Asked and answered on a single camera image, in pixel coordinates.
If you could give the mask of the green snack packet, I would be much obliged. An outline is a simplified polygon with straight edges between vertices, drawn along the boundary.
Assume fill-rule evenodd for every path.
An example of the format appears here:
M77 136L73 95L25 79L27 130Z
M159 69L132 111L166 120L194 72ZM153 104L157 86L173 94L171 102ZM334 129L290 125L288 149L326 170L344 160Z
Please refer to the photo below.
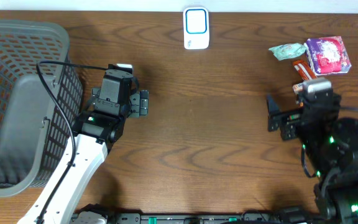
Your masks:
M297 58L306 52L306 47L303 44L283 44L269 48L269 51L273 53L276 59L286 60L291 58Z

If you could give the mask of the long orange red snack bag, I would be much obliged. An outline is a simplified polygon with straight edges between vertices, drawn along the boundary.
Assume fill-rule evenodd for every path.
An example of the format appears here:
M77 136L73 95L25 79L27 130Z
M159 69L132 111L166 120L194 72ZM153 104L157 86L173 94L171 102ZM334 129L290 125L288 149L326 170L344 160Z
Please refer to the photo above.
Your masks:
M296 60L292 65L303 80L316 79L316 75L304 60Z

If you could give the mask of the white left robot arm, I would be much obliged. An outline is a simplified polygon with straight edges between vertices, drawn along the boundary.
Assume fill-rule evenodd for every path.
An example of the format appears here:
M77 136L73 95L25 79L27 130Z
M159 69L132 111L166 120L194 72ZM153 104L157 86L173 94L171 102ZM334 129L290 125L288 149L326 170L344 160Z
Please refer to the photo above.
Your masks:
M109 65L100 87L70 124L63 156L42 193L19 223L71 223L93 174L122 136L127 118L145 116L149 93L139 89L130 64Z

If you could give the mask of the small orange snack packet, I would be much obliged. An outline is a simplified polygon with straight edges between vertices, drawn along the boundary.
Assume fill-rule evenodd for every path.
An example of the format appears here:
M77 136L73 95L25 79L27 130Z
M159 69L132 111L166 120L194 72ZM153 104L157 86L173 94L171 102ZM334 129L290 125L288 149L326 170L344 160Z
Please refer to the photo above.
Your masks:
M303 91L303 83L298 83L292 87L294 94L298 95Z

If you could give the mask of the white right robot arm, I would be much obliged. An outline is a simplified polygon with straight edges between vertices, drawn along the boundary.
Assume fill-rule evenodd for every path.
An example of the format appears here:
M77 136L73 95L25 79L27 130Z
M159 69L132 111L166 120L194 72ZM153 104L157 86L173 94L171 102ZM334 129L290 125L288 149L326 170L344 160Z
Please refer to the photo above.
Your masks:
M297 109L280 111L267 96L268 131L299 139L301 166L314 186L315 203L327 223L358 223L358 119L339 117L341 96L300 93Z

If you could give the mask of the red purple tissue pack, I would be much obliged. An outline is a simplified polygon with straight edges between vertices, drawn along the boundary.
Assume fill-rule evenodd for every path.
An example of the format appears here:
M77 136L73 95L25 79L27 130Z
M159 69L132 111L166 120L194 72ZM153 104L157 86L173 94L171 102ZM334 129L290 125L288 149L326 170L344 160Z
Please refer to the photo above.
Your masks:
M307 39L306 58L316 76L345 74L351 61L341 36Z

